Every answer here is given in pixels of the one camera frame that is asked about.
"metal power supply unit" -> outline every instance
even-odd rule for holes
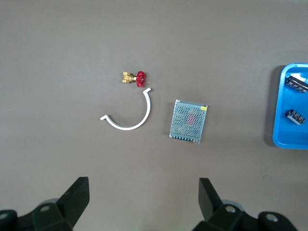
[[[200,144],[206,111],[207,105],[176,100],[169,137]]]

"brass valve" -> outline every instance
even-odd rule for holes
[[[136,82],[137,87],[141,88],[144,86],[144,83],[146,78],[146,74],[143,71],[139,71],[137,76],[133,75],[130,72],[123,72],[123,79],[122,83],[131,83]]]
[[[136,82],[137,77],[131,74],[130,72],[123,72],[122,83],[131,83]]]

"white pipe clip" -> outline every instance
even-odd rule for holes
[[[147,105],[147,108],[146,108],[146,113],[145,113],[145,116],[143,118],[143,120],[139,123],[139,124],[136,124],[135,126],[132,126],[132,127],[123,127],[121,125],[118,125],[117,123],[115,123],[110,117],[109,115],[104,115],[103,117],[100,118],[100,120],[107,120],[108,123],[113,126],[114,128],[117,128],[117,129],[120,129],[120,130],[123,130],[123,131],[129,131],[129,130],[133,130],[133,129],[136,129],[136,128],[139,128],[142,124],[144,124],[144,122],[146,121],[146,119],[148,118],[149,114],[150,114],[150,109],[151,109],[151,100],[150,100],[150,96],[148,94],[148,92],[151,90],[151,88],[147,88],[146,90],[143,91],[143,94],[145,96],[145,99],[146,99],[146,105]]]

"red valve handle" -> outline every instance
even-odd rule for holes
[[[138,88],[143,87],[145,83],[146,74],[143,71],[139,71],[136,76],[136,84]]]

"blue tray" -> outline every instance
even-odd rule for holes
[[[289,64],[281,72],[273,140],[281,148],[308,150],[308,92],[300,93],[285,85],[285,78],[291,75],[308,83],[308,64]],[[296,110],[306,121],[296,125],[285,116],[290,109]]]

